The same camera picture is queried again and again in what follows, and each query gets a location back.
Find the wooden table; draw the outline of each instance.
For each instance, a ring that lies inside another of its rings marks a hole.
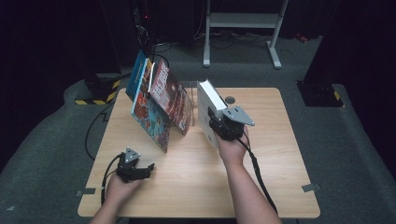
[[[279,90],[274,88],[217,88],[220,95],[233,96],[256,126],[248,126],[250,144],[258,159],[262,180],[280,217],[313,218],[320,210],[310,184],[288,114]],[[132,102],[119,91],[86,188],[94,194],[82,196],[78,213],[93,217],[100,208],[101,183],[111,160],[131,147],[141,154],[137,167],[155,163],[150,179],[143,181],[120,212],[122,217],[234,217],[224,165],[211,148],[197,121],[183,136],[171,128],[168,152],[163,153],[132,117]],[[248,154],[244,161],[259,186]]]

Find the white book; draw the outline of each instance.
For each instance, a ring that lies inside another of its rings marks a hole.
[[[222,111],[227,109],[227,105],[222,100],[216,89],[209,82],[209,80],[198,82],[197,91],[198,121],[210,145],[213,148],[219,148],[219,142],[212,128],[209,127],[210,117],[207,115],[207,112],[208,108],[210,107],[216,118],[222,119]]]

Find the white metal stand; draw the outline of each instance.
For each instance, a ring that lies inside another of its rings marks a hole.
[[[275,43],[279,35],[280,26],[285,17],[286,7],[289,0],[283,0],[278,14],[263,13],[211,13],[210,0],[207,0],[204,67],[210,66],[210,27],[241,27],[241,28],[272,28],[274,34],[272,40],[267,41],[267,46],[274,62],[275,69],[282,67],[275,50]]]

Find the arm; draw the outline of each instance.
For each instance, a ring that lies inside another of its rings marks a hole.
[[[116,223],[120,209],[142,181],[134,180],[130,183],[124,183],[119,176],[113,174],[108,182],[105,202],[90,223]]]
[[[233,197],[233,209],[239,224],[281,223],[279,216],[268,203],[243,164],[246,149],[236,140],[219,138],[219,154],[227,171],[228,183]],[[241,140],[247,144],[245,136]]]

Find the hardcover book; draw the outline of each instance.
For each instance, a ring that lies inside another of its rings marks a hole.
[[[133,101],[131,114],[157,145],[167,151],[170,119],[162,108],[149,97],[153,64],[142,52],[136,59],[126,93]]]
[[[190,126],[192,100],[163,60],[158,65],[149,92],[169,119],[185,135]]]
[[[221,119],[222,111],[227,109],[227,105],[222,100],[216,89],[209,82],[209,80],[198,82],[197,97],[199,124],[204,131],[204,135],[210,143],[210,146],[213,148],[219,148],[219,142],[215,136],[215,133],[209,126],[210,117],[208,115],[208,108],[213,111],[216,118]]]

